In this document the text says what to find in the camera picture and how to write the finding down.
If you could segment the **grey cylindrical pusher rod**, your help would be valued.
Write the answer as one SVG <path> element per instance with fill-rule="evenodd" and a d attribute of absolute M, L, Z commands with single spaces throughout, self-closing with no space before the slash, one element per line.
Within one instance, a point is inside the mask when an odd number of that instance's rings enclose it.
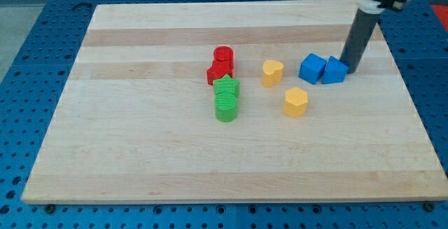
<path fill-rule="evenodd" d="M 348 67 L 348 74 L 356 72 L 378 19 L 379 14 L 370 14 L 357 9 L 340 55 L 340 61 Z"/>

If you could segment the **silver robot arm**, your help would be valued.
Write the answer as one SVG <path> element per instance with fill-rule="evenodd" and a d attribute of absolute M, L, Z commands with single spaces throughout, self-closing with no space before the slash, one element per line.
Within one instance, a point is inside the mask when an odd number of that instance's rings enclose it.
<path fill-rule="evenodd" d="M 348 66 L 350 74 L 356 72 L 379 16 L 385 10 L 400 12 L 411 0 L 352 1 L 356 3 L 357 10 L 340 56 L 341 62 Z"/>

